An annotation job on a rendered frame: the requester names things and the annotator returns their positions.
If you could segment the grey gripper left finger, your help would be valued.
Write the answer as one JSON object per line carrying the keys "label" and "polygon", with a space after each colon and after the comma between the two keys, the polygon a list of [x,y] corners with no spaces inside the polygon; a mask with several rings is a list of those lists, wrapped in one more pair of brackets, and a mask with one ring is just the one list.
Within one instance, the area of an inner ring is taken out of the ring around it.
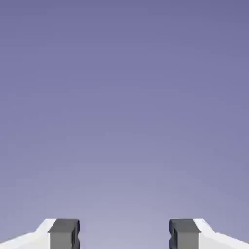
{"label": "grey gripper left finger", "polygon": [[80,249],[80,220],[46,218],[30,233],[0,243],[0,249]]}

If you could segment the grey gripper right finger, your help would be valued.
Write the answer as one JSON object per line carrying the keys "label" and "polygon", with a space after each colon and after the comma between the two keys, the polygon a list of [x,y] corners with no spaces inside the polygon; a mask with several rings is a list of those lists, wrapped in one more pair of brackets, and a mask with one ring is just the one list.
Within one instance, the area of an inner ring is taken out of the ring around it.
{"label": "grey gripper right finger", "polygon": [[249,243],[215,232],[203,218],[170,219],[169,249],[249,249]]}

